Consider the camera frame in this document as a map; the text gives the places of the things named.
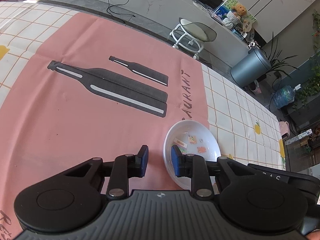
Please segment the small white sticker plate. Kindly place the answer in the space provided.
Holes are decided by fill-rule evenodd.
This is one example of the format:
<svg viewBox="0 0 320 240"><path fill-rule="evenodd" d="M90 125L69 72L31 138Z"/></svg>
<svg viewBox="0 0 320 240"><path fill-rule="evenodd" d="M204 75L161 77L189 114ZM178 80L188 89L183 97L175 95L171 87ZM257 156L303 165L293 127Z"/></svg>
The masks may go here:
<svg viewBox="0 0 320 240"><path fill-rule="evenodd" d="M191 189L191 179L175 176L171 159L171 147L178 146L182 154L195 154L206 161L217 161L221 156L218 143L210 130L194 120L182 120L174 124L164 139L163 160L171 179L182 189Z"/></svg>

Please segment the pink small heater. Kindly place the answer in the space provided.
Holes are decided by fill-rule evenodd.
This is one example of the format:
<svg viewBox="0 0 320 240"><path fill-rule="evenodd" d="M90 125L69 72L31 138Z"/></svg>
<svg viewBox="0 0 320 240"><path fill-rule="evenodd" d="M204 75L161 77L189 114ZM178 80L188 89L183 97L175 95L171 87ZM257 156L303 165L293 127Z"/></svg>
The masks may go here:
<svg viewBox="0 0 320 240"><path fill-rule="evenodd" d="M290 125L287 121L280 121L279 122L279 128L280 128L280 133L281 137L283 140L286 140L290 136Z"/></svg>

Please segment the blue water jug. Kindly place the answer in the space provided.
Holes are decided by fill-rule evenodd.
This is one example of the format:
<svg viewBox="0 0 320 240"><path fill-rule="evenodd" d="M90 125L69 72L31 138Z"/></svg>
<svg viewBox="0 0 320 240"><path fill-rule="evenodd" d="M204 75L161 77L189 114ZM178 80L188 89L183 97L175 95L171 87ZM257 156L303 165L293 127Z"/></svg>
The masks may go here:
<svg viewBox="0 0 320 240"><path fill-rule="evenodd" d="M281 109L282 107L293 103L295 100L296 92L300 89L301 84L298 84L295 87L285 85L283 88L276 91L272 98L272 102L276 109Z"/></svg>

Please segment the pink checkered tablecloth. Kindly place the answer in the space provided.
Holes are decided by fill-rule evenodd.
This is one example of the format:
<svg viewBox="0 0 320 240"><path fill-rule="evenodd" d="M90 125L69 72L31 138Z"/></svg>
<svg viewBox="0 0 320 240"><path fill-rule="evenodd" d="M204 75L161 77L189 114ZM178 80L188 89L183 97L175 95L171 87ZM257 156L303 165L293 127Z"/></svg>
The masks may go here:
<svg viewBox="0 0 320 240"><path fill-rule="evenodd" d="M48 69L52 61L103 68L167 93L159 117L90 92ZM112 161L149 147L134 189L175 190L163 161L168 130L181 120L209 128L221 154L285 169L274 114L206 64L112 21L44 4L1 3L1 239L21 227L14 200L26 187L93 157Z"/></svg>

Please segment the grey metal trash can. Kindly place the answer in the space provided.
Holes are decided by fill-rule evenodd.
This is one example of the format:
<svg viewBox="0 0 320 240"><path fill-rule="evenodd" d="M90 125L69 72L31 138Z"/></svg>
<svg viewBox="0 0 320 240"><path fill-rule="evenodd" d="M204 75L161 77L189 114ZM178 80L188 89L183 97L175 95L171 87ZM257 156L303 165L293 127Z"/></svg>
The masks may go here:
<svg viewBox="0 0 320 240"><path fill-rule="evenodd" d="M251 48L248 55L231 69L231 76L239 87L245 87L270 69L271 64L263 51Z"/></svg>

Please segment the green leafy floor plant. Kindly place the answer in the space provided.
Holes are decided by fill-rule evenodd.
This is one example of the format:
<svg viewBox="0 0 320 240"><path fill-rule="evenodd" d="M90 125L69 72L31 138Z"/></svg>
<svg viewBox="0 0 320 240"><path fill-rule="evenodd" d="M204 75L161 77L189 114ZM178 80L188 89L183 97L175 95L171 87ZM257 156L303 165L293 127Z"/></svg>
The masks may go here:
<svg viewBox="0 0 320 240"><path fill-rule="evenodd" d="M289 77L291 79L291 76L289 73L283 70L284 67L291 67L293 69L297 69L297 67L294 67L293 65L289 64L287 61L289 59L292 59L296 57L297 55L291 55L287 56L283 59L280 59L280 56L282 54L282 49L278 50L278 40L279 37L275 37L274 34L272 34L272 40L271 40L271 47L269 53L264 51L262 48L260 49L263 52L263 55L267 58L267 61L269 62L271 68L263 74L261 77L257 79L258 82L263 81L267 78L267 76L270 76L271 73L276 75L276 78L280 78L282 74Z"/></svg>

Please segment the white rolling stool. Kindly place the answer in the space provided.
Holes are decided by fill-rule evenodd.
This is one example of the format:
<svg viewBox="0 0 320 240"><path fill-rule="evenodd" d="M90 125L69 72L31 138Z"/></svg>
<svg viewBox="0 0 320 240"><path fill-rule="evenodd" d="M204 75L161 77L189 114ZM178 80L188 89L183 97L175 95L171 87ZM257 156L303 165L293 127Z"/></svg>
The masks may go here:
<svg viewBox="0 0 320 240"><path fill-rule="evenodd" d="M193 58L198 60L200 52L204 49L205 43L214 42L217 33L214 29L200 22L191 22L185 18L179 18L179 23L169 33L175 41L173 48L182 47L186 51L193 53Z"/></svg>

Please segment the teddy bear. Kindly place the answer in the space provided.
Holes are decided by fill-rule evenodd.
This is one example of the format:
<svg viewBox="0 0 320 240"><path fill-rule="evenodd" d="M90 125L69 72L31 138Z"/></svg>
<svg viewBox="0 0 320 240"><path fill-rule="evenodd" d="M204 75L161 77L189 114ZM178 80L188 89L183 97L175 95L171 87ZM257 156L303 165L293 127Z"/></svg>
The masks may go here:
<svg viewBox="0 0 320 240"><path fill-rule="evenodd" d="M223 25L232 30L235 26L241 23L241 18L247 15L247 9L244 5L237 3L231 7L231 10L226 14L225 18L222 20Z"/></svg>

